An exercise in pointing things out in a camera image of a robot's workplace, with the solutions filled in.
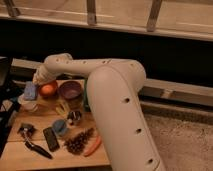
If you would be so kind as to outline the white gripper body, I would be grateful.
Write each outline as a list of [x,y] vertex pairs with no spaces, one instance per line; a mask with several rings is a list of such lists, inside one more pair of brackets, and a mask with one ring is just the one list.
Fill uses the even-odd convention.
[[33,75],[33,83],[43,85],[54,80],[54,76],[47,70],[44,65],[40,65]]

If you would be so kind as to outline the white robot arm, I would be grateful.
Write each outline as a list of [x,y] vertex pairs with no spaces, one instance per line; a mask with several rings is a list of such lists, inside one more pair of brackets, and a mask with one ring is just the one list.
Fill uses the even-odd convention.
[[166,171],[138,98],[146,80],[140,62],[50,55],[37,68],[33,82],[43,85],[61,74],[87,79],[88,104],[113,171]]

